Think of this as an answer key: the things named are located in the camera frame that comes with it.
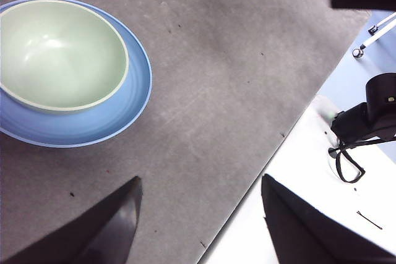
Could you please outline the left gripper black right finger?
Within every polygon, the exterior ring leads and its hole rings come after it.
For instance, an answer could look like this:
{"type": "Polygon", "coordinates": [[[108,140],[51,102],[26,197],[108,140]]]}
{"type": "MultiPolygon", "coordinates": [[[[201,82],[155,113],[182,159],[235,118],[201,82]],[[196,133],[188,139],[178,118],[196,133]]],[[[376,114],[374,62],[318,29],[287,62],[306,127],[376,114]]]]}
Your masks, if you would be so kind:
{"type": "Polygon", "coordinates": [[[395,263],[395,255],[329,218],[264,174],[265,222],[280,263],[395,263]]]}

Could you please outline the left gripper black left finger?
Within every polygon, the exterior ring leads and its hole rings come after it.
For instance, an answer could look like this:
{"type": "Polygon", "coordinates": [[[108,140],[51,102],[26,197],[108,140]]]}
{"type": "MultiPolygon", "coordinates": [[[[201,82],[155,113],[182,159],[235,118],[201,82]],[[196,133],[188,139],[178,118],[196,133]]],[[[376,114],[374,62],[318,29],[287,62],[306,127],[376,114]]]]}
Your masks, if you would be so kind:
{"type": "Polygon", "coordinates": [[[142,196],[142,179],[135,176],[76,219],[3,263],[126,263],[142,196]]]}

